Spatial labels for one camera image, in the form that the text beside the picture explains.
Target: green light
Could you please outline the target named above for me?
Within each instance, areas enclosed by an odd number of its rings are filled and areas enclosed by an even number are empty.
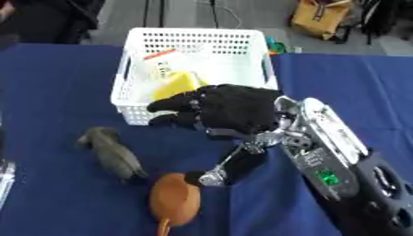
[[[329,171],[329,170],[317,171],[316,175],[323,183],[327,184],[328,186],[336,185],[340,183],[340,180],[338,180],[338,178],[332,171]]]

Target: black robotic finger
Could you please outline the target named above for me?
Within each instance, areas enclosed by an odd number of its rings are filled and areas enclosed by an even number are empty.
[[[160,126],[177,124],[184,127],[194,127],[196,122],[196,114],[194,112],[179,112],[155,117],[149,121],[149,125]]]
[[[227,173],[226,185],[233,185],[244,179],[265,162],[266,153],[251,154],[247,150],[242,150],[224,165]]]
[[[185,181],[191,185],[195,185],[197,187],[203,187],[199,182],[199,178],[203,176],[206,172],[205,171],[190,171],[185,174]]]
[[[197,92],[186,92],[172,96],[165,100],[156,100],[147,107],[149,112],[172,111],[189,112],[193,109],[193,101],[196,100]]]
[[[201,120],[209,128],[258,134],[276,128],[274,101],[280,91],[236,85],[204,87],[199,90]]]

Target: blue table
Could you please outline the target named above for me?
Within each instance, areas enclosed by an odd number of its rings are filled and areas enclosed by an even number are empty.
[[[24,44],[0,53],[6,155],[18,163],[0,215],[2,235],[155,235],[150,184],[165,172],[209,169],[232,147],[180,128],[126,125],[109,101],[121,53],[111,46]],[[331,104],[413,181],[412,58],[287,54],[274,65],[285,93]],[[151,174],[148,183],[121,184],[91,152],[75,147],[96,125],[120,130]],[[171,235],[338,235],[278,147],[249,178],[203,189],[202,197],[195,221]]]

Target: gray figurine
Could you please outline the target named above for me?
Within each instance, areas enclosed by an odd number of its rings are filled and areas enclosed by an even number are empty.
[[[92,127],[77,143],[92,148],[98,154],[101,166],[116,174],[123,182],[134,176],[148,177],[137,157],[119,143],[119,134],[113,128]]]

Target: bag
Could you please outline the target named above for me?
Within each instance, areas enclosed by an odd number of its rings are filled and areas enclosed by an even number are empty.
[[[344,44],[348,41],[348,37],[354,28],[359,28],[361,25],[361,16],[363,12],[363,4],[360,0],[353,1],[348,14],[344,17],[336,29],[336,34],[329,39],[336,44]]]
[[[367,43],[372,44],[372,35],[381,36],[390,32],[395,25],[400,0],[367,0],[361,19],[361,31],[367,35]]]
[[[326,3],[316,0],[300,0],[291,25],[313,36],[330,40],[336,29],[351,9],[351,0]]]

